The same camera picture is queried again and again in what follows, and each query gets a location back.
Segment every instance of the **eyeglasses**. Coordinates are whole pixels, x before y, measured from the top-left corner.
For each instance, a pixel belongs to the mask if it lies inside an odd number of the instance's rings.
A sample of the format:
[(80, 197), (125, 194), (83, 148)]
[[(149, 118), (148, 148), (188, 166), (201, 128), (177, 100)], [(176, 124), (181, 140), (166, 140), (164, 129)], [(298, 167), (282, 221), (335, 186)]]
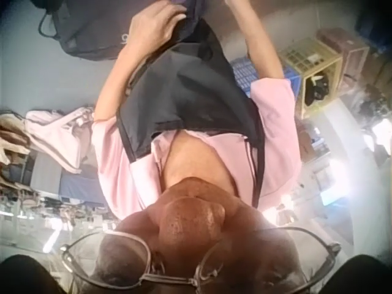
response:
[(62, 249), (70, 273), (109, 290), (136, 290), (153, 283), (188, 285), (200, 294), (294, 294), (319, 283), (333, 268), (341, 247), (296, 227), (228, 236), (204, 255), (190, 278), (166, 275), (148, 245), (127, 233), (91, 233)]

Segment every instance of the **pink bag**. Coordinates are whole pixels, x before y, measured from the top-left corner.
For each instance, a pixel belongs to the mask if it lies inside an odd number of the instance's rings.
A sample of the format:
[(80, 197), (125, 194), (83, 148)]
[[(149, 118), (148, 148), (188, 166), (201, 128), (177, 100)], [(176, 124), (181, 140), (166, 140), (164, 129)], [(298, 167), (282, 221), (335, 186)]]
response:
[(33, 144), (68, 172), (80, 173), (80, 164), (90, 147), (92, 113), (88, 107), (65, 116), (55, 111), (29, 111), (24, 125)]

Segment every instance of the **neck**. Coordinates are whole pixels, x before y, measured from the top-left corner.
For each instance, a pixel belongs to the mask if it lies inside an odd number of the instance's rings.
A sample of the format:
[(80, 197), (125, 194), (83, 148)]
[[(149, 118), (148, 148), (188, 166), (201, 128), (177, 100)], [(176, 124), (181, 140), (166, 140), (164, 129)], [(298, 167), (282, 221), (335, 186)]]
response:
[(179, 132), (171, 144), (162, 173), (163, 190), (191, 177), (237, 195), (235, 182), (215, 149), (186, 132)]

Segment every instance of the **eyeglass frame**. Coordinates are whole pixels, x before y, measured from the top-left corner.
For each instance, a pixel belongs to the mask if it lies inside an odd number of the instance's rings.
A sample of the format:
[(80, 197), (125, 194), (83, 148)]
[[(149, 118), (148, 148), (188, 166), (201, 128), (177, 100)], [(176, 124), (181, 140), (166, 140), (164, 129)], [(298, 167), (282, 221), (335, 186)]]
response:
[[(268, 229), (264, 229), (264, 230), (257, 230), (254, 232), (249, 232), (249, 234), (251, 234), (251, 233), (257, 234), (257, 233), (268, 232), (268, 231), (273, 231), (273, 230), (276, 230), (276, 231), (278, 231), (278, 230), (298, 231), (298, 232), (306, 233), (308, 235), (311, 235), (313, 238), (315, 238), (324, 247), (324, 249), (328, 252), (328, 256), (327, 256), (325, 262), (320, 267), (320, 269), (318, 269), (314, 273), (314, 275), (309, 279), (309, 281), (307, 281), (304, 285), (302, 285), (296, 289), (293, 289), (291, 292), (288, 292), (286, 294), (296, 294), (296, 293), (310, 289), (315, 284), (320, 282), (333, 269), (333, 266), (336, 263), (336, 256), (338, 255), (338, 253), (341, 250), (341, 246), (339, 243), (331, 243), (330, 245), (328, 245), (321, 238), (319, 238), (316, 234), (314, 234), (308, 230), (305, 230), (303, 228), (298, 228), (298, 227), (268, 228)], [(106, 283), (101, 283), (101, 282), (97, 282), (95, 280), (92, 280), (89, 278), (89, 275), (80, 267), (80, 265), (78, 264), (78, 262), (76, 261), (74, 256), (69, 252), (69, 250), (72, 247), (74, 247), (74, 245), (78, 244), (79, 242), (83, 241), (84, 239), (86, 239), (90, 236), (98, 235), (98, 234), (102, 234), (102, 233), (104, 233), (106, 235), (121, 236), (121, 237), (129, 238), (129, 239), (132, 239), (134, 241), (141, 243), (145, 247), (146, 252), (147, 252), (146, 269), (136, 284), (134, 284), (132, 286), (127, 286), (127, 287), (119, 287), (119, 286), (109, 285)], [(111, 231), (111, 230), (108, 230), (106, 232), (90, 233), (90, 234), (87, 234), (87, 235), (81, 237), (80, 239), (76, 240), (71, 245), (62, 246), (61, 250), (63, 252), (61, 254), (61, 259), (62, 259), (63, 265), (66, 267), (66, 269), (68, 270), (69, 273), (73, 274), (74, 276), (79, 277), (84, 282), (87, 282), (87, 283), (94, 285), (96, 287), (99, 287), (99, 288), (104, 288), (104, 289), (109, 289), (109, 290), (117, 290), (117, 291), (127, 291), (127, 290), (133, 290), (137, 287), (140, 287), (141, 284), (143, 283), (143, 281), (146, 281), (146, 282), (152, 282), (152, 283), (164, 284), (164, 285), (191, 285), (195, 288), (196, 293), (199, 293), (202, 285), (208, 284), (209, 282), (211, 282), (212, 279), (218, 277), (218, 275), (219, 275), (219, 272), (221, 269), (219, 269), (219, 270), (215, 269), (211, 274), (209, 274), (208, 277), (203, 277), (201, 270), (204, 267), (209, 256), (212, 254), (212, 252), (214, 252), (214, 249), (218, 245), (220, 245), (220, 243), (222, 241), (223, 240), (218, 241), (214, 246), (212, 246), (207, 251), (207, 253), (203, 256), (203, 259), (201, 260), (201, 262), (196, 267), (194, 277), (192, 277), (192, 278), (170, 277), (170, 276), (163, 276), (161, 274), (151, 274), (151, 269), (152, 269), (152, 262), (151, 262), (152, 257), (151, 256), (152, 256), (152, 254), (151, 254), (151, 250), (150, 250), (149, 246), (147, 245), (147, 243), (144, 240), (142, 240), (141, 238), (139, 238), (138, 236), (128, 234), (128, 233), (123, 233), (123, 232)]]

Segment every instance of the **hand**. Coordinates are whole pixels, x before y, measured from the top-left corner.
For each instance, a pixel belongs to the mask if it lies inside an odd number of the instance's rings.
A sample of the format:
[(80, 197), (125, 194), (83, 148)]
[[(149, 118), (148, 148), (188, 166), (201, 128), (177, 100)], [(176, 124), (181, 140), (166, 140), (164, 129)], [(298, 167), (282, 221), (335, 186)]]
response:
[(129, 28), (127, 46), (145, 58), (167, 43), (177, 23), (186, 18), (186, 8), (160, 0), (136, 14)]

